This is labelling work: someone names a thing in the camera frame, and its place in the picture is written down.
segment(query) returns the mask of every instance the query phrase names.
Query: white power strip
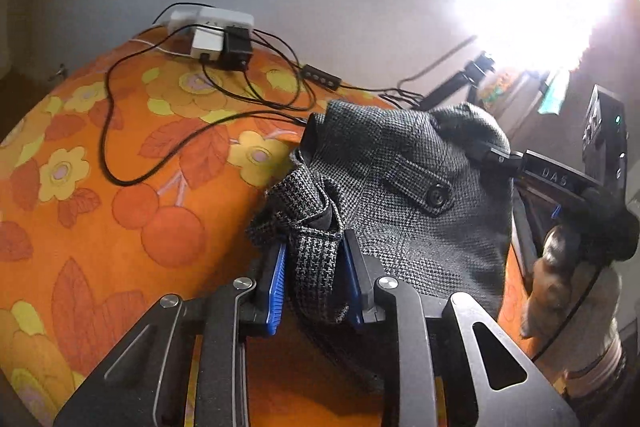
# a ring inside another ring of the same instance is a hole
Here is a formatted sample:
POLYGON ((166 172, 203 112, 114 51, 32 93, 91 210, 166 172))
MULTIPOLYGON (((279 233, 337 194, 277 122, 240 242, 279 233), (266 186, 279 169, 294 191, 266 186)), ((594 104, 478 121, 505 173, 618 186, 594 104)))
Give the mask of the white power strip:
POLYGON ((254 29, 254 16, 221 8, 202 8, 196 23, 211 26, 212 29, 196 28, 191 43, 191 57, 199 59, 202 54, 206 54, 209 55, 210 60, 217 60, 224 47, 225 36, 222 31, 216 31, 213 28, 224 29, 234 26, 251 31, 254 29))

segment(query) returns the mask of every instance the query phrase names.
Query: gray houndstooth fabric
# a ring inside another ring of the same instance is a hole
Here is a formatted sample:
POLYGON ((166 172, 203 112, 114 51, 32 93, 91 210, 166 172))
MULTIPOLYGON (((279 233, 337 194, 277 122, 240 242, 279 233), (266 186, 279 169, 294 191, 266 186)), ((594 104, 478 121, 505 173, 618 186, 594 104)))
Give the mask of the gray houndstooth fabric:
POLYGON ((469 293, 497 317, 512 184, 481 173, 465 155, 478 140, 509 150, 495 120, 466 104, 426 113, 333 101, 313 127, 292 153, 294 170, 268 191, 248 230, 259 247, 289 243, 296 310, 311 324, 345 317, 334 276, 348 228, 388 275, 426 295, 469 293))

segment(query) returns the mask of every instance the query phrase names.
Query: orange fabric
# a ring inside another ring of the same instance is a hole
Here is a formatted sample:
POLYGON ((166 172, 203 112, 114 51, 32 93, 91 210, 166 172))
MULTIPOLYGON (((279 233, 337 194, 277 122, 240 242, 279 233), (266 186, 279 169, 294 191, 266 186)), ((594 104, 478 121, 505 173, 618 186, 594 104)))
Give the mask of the orange fabric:
MULTIPOLYGON (((144 47, 128 42, 78 71, 0 144, 0 368, 44 425, 158 298, 192 298, 242 274, 256 255, 244 229, 302 136, 286 122, 220 124, 145 184, 110 184, 98 163, 104 72, 144 47)), ((242 75, 210 74, 249 96, 242 75)), ((137 177, 194 129, 259 108, 221 95, 200 75, 194 60, 161 52, 114 70, 117 107, 107 145, 114 174, 137 177)), ((289 69, 271 54, 255 55, 249 77, 271 100, 287 102, 295 92, 289 69)), ((336 97, 386 107, 364 92, 314 90, 317 111, 336 97)), ((513 335, 523 290, 512 255, 507 266, 501 324, 513 335)), ((341 375, 289 315, 274 339, 252 340, 248 351, 252 425, 380 424, 380 400, 341 375)))

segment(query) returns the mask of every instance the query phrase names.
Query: white cable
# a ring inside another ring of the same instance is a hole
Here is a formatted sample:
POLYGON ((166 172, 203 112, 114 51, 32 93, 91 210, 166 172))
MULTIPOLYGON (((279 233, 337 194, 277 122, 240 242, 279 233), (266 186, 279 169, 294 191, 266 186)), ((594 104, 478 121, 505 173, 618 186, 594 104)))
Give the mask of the white cable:
MULTIPOLYGON (((148 44, 149 46, 155 46, 155 44, 153 44, 153 42, 148 42, 148 41, 143 41, 142 39, 129 39, 129 42, 142 42, 142 44, 148 44)), ((155 50, 162 52, 162 53, 166 53, 167 55, 173 55, 174 57, 188 57, 188 58, 193 58, 191 57, 191 55, 187 55, 186 53, 177 53, 177 52, 170 52, 169 50, 166 50, 164 48, 155 48, 155 50)))

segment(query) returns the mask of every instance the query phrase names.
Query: black button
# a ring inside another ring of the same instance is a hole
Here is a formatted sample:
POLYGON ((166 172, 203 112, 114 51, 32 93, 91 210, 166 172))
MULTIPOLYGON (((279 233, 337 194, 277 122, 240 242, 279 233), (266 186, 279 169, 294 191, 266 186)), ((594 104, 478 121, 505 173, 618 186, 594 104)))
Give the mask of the black button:
POLYGON ((444 185, 440 185, 439 183, 436 185, 431 185, 429 190, 427 191, 427 202, 431 206, 435 206, 436 208, 440 208, 443 204, 447 203, 449 199, 449 189, 444 185))

